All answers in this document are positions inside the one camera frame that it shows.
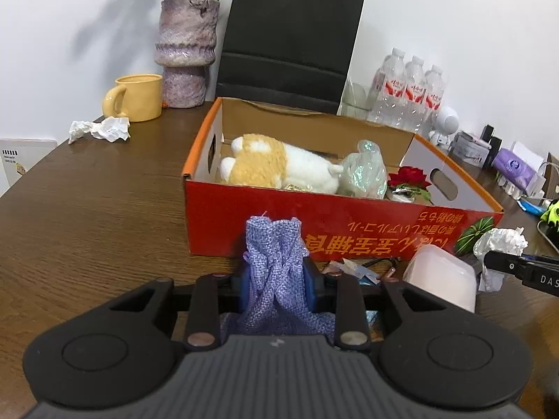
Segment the mug handle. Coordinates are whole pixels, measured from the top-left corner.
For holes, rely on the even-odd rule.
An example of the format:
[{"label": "mug handle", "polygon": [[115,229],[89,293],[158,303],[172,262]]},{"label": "mug handle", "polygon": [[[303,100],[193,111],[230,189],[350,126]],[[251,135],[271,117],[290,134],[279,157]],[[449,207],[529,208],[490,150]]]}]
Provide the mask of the mug handle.
[{"label": "mug handle", "polygon": [[126,85],[118,85],[109,90],[103,100],[103,115],[106,117],[125,117],[125,113],[118,113],[115,108],[116,98],[126,92]]}]

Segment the watermelon illustration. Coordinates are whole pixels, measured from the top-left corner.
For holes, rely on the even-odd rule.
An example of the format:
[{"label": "watermelon illustration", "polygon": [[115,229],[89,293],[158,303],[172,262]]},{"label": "watermelon illustration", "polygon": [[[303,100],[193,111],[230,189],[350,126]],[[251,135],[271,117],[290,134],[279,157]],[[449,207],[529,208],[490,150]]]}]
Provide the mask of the watermelon illustration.
[{"label": "watermelon illustration", "polygon": [[488,232],[491,228],[495,226],[495,221],[493,216],[482,217],[480,220],[475,222],[466,228],[460,238],[455,244],[455,254],[456,256],[464,255],[473,250],[473,247],[477,240],[481,238],[485,232]]}]

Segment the purple cloth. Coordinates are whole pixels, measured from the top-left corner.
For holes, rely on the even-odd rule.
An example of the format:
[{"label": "purple cloth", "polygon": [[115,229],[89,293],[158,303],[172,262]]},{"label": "purple cloth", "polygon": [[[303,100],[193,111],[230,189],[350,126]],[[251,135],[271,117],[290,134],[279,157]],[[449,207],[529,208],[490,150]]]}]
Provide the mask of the purple cloth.
[{"label": "purple cloth", "polygon": [[334,314],[311,313],[305,296],[303,257],[308,256],[298,219],[247,221],[250,293],[247,309],[224,321],[224,335],[334,334]]}]

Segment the iridescent plastic bag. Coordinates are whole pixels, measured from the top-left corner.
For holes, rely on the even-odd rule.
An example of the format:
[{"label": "iridescent plastic bag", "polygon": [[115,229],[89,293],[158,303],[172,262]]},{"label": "iridescent plastic bag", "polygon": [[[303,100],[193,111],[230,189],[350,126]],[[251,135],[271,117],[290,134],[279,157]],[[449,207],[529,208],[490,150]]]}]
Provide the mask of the iridescent plastic bag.
[{"label": "iridescent plastic bag", "polygon": [[357,144],[357,153],[347,156],[340,176],[340,194],[358,198],[383,199],[387,187],[386,167],[381,148],[370,140]]}]

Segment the water bottle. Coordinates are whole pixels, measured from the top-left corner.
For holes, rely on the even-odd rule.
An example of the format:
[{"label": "water bottle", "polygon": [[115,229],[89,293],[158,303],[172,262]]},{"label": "water bottle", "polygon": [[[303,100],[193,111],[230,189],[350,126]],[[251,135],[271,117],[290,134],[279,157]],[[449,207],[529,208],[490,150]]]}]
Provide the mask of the water bottle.
[{"label": "water bottle", "polygon": [[378,74],[375,74],[371,93],[376,95],[376,99],[367,120],[401,127],[402,96],[406,86],[404,55],[402,50],[392,49],[392,55],[383,63]]},{"label": "water bottle", "polygon": [[435,121],[435,117],[441,107],[445,83],[443,81],[443,70],[433,65],[431,70],[425,74],[427,90],[425,92],[426,117],[430,121]]},{"label": "water bottle", "polygon": [[427,81],[423,74],[423,59],[414,56],[406,64],[406,92],[404,93],[404,129],[418,132],[425,117],[425,91]]}]

